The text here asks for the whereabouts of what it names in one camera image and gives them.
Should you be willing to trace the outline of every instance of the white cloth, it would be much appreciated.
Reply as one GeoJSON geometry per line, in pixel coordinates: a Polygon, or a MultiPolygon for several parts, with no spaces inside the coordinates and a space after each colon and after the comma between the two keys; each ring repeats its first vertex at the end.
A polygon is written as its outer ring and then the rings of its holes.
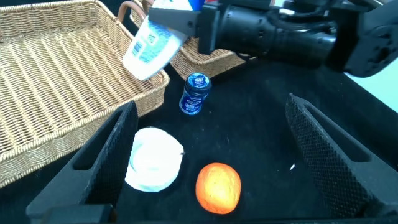
{"type": "Polygon", "coordinates": [[[183,157],[182,145],[158,128],[136,133],[125,181],[144,192],[159,192],[178,176],[183,157]]]}

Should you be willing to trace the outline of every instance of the woven basket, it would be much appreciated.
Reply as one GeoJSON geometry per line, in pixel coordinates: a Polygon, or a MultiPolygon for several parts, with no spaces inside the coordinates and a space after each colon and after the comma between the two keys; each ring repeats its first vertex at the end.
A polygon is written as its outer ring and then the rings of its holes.
{"type": "MultiPolygon", "coordinates": [[[[150,7],[146,5],[149,4],[147,2],[142,5],[142,0],[133,1],[145,10],[150,7]]],[[[130,19],[138,27],[143,22],[142,17],[134,10],[131,11],[130,19]]],[[[184,80],[194,72],[202,72],[211,78],[244,63],[244,60],[229,50],[215,50],[211,55],[203,55],[199,54],[197,49],[198,39],[191,38],[170,62],[184,80]]]]}
{"type": "Polygon", "coordinates": [[[99,1],[0,7],[0,187],[80,148],[119,106],[163,103],[164,71],[123,67],[131,40],[99,1]]]}

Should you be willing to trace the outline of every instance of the blue can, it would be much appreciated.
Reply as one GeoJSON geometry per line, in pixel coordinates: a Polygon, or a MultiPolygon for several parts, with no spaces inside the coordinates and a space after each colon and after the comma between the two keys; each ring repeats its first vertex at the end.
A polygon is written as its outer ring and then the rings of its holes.
{"type": "Polygon", "coordinates": [[[211,80],[202,73],[193,73],[185,81],[184,93],[180,100],[180,109],[189,115],[195,115],[211,89],[211,80]]]}

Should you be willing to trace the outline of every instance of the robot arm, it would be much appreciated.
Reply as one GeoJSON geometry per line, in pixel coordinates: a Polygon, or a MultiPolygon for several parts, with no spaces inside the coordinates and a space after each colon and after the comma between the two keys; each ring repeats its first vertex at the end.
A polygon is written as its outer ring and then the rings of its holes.
{"type": "Polygon", "coordinates": [[[281,13],[270,0],[219,0],[201,11],[152,8],[149,19],[198,37],[201,54],[226,49],[357,77],[376,74],[398,56],[398,1],[370,12],[341,0],[288,5],[296,13],[281,13]]]}

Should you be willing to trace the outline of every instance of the basket handle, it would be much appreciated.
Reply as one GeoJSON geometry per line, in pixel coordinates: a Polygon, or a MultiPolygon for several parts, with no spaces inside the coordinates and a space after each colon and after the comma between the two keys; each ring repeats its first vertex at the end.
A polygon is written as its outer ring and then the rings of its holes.
{"type": "Polygon", "coordinates": [[[145,13],[148,14],[149,12],[149,6],[153,6],[155,3],[155,0],[142,0],[142,8],[144,9],[145,13]]]}
{"type": "Polygon", "coordinates": [[[147,16],[145,11],[135,2],[125,1],[120,5],[119,8],[118,19],[120,22],[123,22],[124,15],[126,15],[128,7],[131,8],[131,10],[133,10],[134,12],[136,12],[141,17],[142,20],[144,20],[145,17],[147,16]]]}

